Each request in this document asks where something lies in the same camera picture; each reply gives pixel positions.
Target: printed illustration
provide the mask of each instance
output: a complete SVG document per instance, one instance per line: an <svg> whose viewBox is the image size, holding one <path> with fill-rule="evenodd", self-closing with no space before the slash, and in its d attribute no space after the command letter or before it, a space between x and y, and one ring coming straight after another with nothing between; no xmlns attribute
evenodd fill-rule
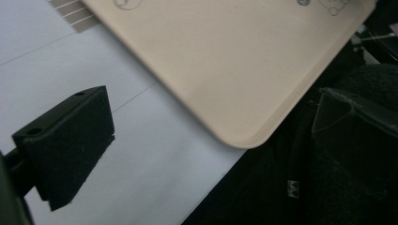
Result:
<svg viewBox="0 0 398 225"><path fill-rule="evenodd" d="M115 6L123 10L138 8L143 0L114 0Z"/></svg>
<svg viewBox="0 0 398 225"><path fill-rule="evenodd" d="M349 4L350 0L318 0L319 3L329 10L330 15L337 16L339 12Z"/></svg>

